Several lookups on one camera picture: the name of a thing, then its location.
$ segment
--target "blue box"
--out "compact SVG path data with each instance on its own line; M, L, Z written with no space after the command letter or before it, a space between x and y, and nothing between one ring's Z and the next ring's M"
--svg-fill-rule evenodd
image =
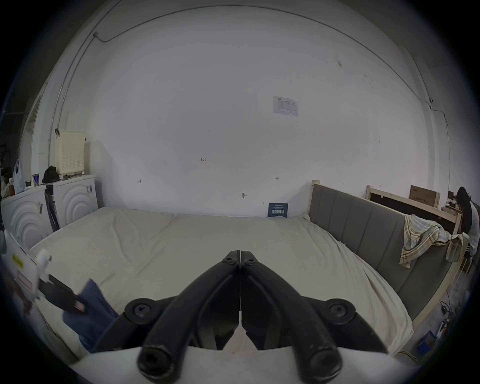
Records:
M422 356L425 356L428 352L430 352L435 345L435 341L437 337L432 333L432 331L428 331L428 333L422 337L417 345L417 351Z
M283 216L287 217L287 203L268 203L268 217Z

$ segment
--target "towel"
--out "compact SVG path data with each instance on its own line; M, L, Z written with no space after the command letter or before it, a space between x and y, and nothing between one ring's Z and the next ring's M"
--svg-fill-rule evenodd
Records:
M432 245L448 244L445 259L450 262L458 261L463 244L463 236L460 234L452 236L437 222L415 215L405 215L403 240L400 265L406 268L410 268L412 260L423 255Z
M80 342L88 352L92 352L97 341L119 316L107 303L98 288L90 279L78 295L87 302L87 313L63 313L63 322L78 334Z

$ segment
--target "blue sign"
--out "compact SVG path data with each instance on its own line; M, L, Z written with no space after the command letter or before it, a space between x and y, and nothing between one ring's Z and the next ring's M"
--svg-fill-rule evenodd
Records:
M283 216L287 217L288 204L286 203L268 203L268 217Z

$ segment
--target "bed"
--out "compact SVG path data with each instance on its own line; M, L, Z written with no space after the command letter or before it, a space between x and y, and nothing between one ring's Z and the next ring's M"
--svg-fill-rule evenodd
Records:
M402 244L403 214L314 181L302 216L104 207L43 239L33 252L49 250L48 272L75 292L93 279L120 313L136 298L178 295L229 251L248 250L303 296L351 301L395 354L410 339L411 319L438 290L449 264L446 247L433 247L406 269L398 265ZM46 300L36 305L74 354L85 356L61 310Z

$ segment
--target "black bag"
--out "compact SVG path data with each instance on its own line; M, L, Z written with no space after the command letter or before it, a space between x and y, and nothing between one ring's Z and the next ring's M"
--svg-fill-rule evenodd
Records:
M59 180L60 178L59 178L59 174L57 173L57 169L53 165L51 165L50 167L47 168L47 170L43 174L42 183L43 184L53 183Z

